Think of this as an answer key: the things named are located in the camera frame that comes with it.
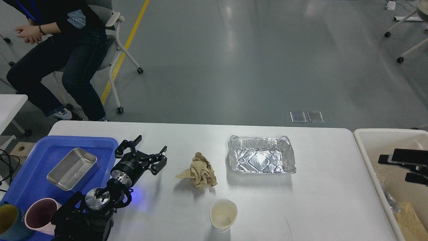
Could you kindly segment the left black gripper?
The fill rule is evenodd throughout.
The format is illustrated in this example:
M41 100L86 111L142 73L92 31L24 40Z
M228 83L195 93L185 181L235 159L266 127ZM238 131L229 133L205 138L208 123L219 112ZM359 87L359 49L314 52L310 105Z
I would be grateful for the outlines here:
M123 140L115 150L115 158L121 159L111 169L111 177L118 180L126 188L131 188L145 171L157 175L167 164L167 146L159 153L145 154L136 150L136 145L142 140L139 135L133 141Z

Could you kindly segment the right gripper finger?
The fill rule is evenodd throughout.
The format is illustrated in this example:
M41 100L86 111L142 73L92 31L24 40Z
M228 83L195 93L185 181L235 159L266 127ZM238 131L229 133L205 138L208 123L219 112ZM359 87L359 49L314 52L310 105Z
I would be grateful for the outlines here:
M408 172L405 176L405 181L428 186L428 179L424 175Z
M427 174L428 151L396 148L392 154L380 155L378 163L404 168L414 174Z

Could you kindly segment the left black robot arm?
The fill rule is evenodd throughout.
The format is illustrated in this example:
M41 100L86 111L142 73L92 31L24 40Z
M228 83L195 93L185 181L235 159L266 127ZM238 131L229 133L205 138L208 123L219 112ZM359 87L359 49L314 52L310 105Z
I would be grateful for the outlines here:
M123 140L115 150L119 162L110 171L105 187L76 192L52 216L55 241L106 241L114 225L113 215L132 202L133 186L145 171L158 174L167 163L164 146L156 154L136 149L142 140Z

